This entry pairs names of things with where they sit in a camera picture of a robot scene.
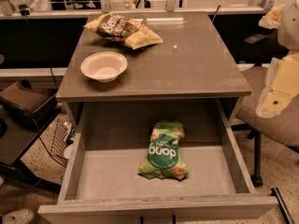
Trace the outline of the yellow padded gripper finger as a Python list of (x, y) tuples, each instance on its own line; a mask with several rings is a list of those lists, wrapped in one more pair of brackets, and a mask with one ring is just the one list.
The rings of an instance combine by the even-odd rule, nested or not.
[(259, 20), (259, 25), (266, 29), (277, 29), (280, 24), (281, 14), (285, 5), (272, 8)]
[(279, 115), (299, 94), (299, 52), (273, 58), (266, 73), (265, 87), (255, 109), (264, 119)]

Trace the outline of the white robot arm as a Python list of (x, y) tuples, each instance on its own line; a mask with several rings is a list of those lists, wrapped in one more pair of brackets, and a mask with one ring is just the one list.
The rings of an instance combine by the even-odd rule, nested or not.
[(299, 94), (299, 0), (289, 0), (262, 17), (264, 28), (278, 29), (278, 43), (289, 50), (282, 59), (273, 58), (266, 73), (256, 114), (264, 119), (279, 115)]

